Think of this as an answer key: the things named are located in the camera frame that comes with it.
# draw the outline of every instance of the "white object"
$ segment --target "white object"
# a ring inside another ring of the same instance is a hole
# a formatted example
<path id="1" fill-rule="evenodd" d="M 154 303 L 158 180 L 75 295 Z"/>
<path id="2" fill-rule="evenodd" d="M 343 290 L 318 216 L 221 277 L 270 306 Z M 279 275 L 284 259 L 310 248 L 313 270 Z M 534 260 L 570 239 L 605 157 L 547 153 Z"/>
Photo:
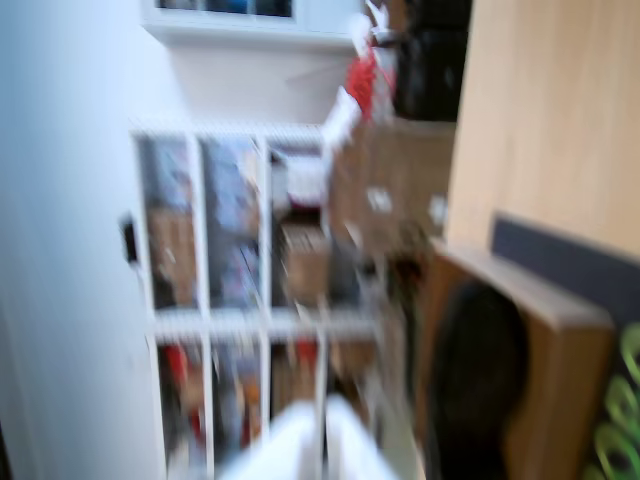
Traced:
<path id="1" fill-rule="evenodd" d="M 334 152 L 351 138 L 351 132 L 362 117 L 362 110 L 355 98 L 340 87 L 327 120 L 322 125 L 322 139 L 325 155 L 332 158 Z"/>
<path id="2" fill-rule="evenodd" d="M 287 408 L 271 425 L 268 441 L 238 458 L 221 480 L 306 480 L 313 478 L 316 419 L 311 403 Z"/>
<path id="3" fill-rule="evenodd" d="M 371 40 L 371 26 L 369 17 L 362 13 L 353 15 L 349 22 L 349 36 L 359 57 L 366 57 L 368 55 Z"/>
<path id="4" fill-rule="evenodd" d="M 287 195 L 291 202 L 306 207 L 324 205 L 330 168 L 321 157 L 289 157 Z"/>
<path id="5" fill-rule="evenodd" d="M 444 226 L 448 214 L 447 199 L 442 195 L 434 195 L 429 203 L 429 216 L 434 225 Z"/>
<path id="6" fill-rule="evenodd" d="M 329 478 L 338 480 L 398 480 L 374 439 L 341 397 L 327 400 Z"/>
<path id="7" fill-rule="evenodd" d="M 369 187 L 367 188 L 367 199 L 371 210 L 378 213 L 389 213 L 393 210 L 393 201 L 391 195 L 384 188 Z"/>
<path id="8" fill-rule="evenodd" d="M 371 29 L 372 33 L 377 37 L 380 34 L 388 32 L 389 11 L 387 10 L 387 6 L 383 4 L 382 8 L 377 8 L 370 0 L 366 0 L 366 4 L 376 21 L 376 26 Z"/>
<path id="9" fill-rule="evenodd" d="M 328 478 L 332 480 L 398 480 L 373 438 L 340 397 L 327 402 Z M 271 427 L 271 437 L 246 452 L 222 480 L 307 480 L 312 470 L 317 423 L 312 405 L 287 408 Z"/>

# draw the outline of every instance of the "black bag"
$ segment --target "black bag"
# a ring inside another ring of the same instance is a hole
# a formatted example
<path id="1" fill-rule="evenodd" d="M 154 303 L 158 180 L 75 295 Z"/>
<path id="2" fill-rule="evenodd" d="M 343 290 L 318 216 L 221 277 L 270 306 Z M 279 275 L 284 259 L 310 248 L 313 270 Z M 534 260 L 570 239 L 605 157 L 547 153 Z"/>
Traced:
<path id="1" fill-rule="evenodd" d="M 455 122 L 466 51 L 465 31 L 408 33 L 397 51 L 396 115 L 410 120 Z"/>
<path id="2" fill-rule="evenodd" d="M 471 0 L 408 0 L 408 30 L 467 30 L 471 3 Z"/>

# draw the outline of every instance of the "white wall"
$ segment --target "white wall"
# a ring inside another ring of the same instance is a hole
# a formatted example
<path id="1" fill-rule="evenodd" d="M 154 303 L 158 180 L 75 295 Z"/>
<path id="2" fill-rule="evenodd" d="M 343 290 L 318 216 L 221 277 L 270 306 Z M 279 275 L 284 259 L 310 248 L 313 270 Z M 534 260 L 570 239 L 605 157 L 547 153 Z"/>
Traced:
<path id="1" fill-rule="evenodd" d="M 157 478 L 142 291 L 118 229 L 136 198 L 127 120 L 320 122 L 344 69 L 312 92 L 286 79 L 344 61 L 171 52 L 136 0 L 10 3 L 0 302 L 35 465 L 17 478 Z"/>

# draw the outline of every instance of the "black object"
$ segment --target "black object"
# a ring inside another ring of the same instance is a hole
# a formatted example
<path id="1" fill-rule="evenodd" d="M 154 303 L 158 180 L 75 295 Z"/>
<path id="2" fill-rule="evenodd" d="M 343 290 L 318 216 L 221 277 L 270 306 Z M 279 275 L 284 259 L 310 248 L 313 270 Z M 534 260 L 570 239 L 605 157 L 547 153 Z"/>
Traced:
<path id="1" fill-rule="evenodd" d="M 408 0 L 408 30 L 467 30 L 471 19 L 471 0 Z"/>
<path id="2" fill-rule="evenodd" d="M 496 221 L 491 250 L 604 308 L 618 327 L 639 320 L 638 259 L 590 247 L 506 216 Z"/>
<path id="3" fill-rule="evenodd" d="M 397 51 L 396 115 L 455 122 L 466 52 L 466 31 L 425 30 L 404 38 Z"/>
<path id="4" fill-rule="evenodd" d="M 131 217 L 125 218 L 120 225 L 125 246 L 125 259 L 129 265 L 138 263 L 138 251 L 136 249 L 136 235 Z"/>
<path id="5" fill-rule="evenodd" d="M 0 480 L 11 480 L 12 478 L 9 457 L 2 437 L 2 427 L 0 427 Z"/>
<path id="6" fill-rule="evenodd" d="M 477 281 L 453 292 L 436 338 L 429 392 L 429 478 L 507 478 L 502 443 L 525 388 L 526 326 L 516 305 Z"/>

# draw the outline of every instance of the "wooden panel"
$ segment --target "wooden panel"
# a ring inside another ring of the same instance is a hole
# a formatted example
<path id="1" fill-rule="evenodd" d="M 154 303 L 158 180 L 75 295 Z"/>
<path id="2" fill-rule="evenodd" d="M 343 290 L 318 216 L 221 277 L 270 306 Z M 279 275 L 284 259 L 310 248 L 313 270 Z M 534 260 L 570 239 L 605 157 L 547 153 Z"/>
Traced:
<path id="1" fill-rule="evenodd" d="M 496 210 L 640 254 L 640 3 L 475 2 L 447 237 Z"/>
<path id="2" fill-rule="evenodd" d="M 526 321 L 529 372 L 504 443 L 512 480 L 577 478 L 589 444 L 613 346 L 608 315 L 579 297 L 497 257 L 452 245 L 435 249 L 426 297 L 415 404 L 419 440 L 427 430 L 434 342 L 450 294 L 476 278 L 511 298 Z"/>

